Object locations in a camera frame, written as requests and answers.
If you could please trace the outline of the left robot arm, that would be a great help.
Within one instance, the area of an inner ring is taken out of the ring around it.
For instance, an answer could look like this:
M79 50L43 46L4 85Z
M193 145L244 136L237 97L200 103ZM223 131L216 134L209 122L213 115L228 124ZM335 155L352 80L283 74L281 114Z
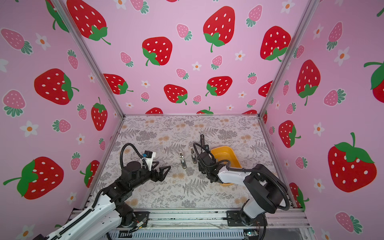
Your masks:
M47 236L39 234L36 240L97 240L122 224L124 218L134 221L133 209L126 204L133 190L148 181L162 182L171 166L156 169L155 152L145 151L139 162L123 164L122 173L111 185L101 189L95 201L84 211Z

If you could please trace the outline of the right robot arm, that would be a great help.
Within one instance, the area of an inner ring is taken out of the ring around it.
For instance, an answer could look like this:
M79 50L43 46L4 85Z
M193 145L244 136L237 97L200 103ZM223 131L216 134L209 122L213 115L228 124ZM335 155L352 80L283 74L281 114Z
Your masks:
M210 151L202 151L196 159L199 171L207 175L212 183L244 186L252 196L243 204L239 216L233 221L250 226L257 217L266 213L274 214L278 209L290 209L286 185L264 165L257 164L252 169L234 168L229 160L217 162Z

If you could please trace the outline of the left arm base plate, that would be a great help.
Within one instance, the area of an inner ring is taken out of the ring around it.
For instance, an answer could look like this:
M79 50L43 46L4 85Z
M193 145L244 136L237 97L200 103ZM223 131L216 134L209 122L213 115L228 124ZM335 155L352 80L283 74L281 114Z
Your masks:
M140 225L140 227L146 227L149 215L150 212L129 212L128 214L123 216L120 226L123 228L133 228L137 225Z

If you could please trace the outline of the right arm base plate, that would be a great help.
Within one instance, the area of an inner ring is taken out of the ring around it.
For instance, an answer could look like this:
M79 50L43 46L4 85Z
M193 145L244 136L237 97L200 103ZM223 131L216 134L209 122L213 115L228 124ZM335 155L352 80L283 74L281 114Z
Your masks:
M223 220L227 221L229 227L265 227L268 225L265 214L260 214L254 219L243 211L227 211Z

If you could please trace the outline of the long black stapler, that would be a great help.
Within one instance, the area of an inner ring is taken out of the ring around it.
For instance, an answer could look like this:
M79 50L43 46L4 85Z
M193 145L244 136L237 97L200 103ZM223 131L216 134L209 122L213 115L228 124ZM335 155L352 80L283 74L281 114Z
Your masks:
M201 146L204 148L204 146L205 146L205 136L203 134L201 134L201 136L200 136L200 141L201 141Z

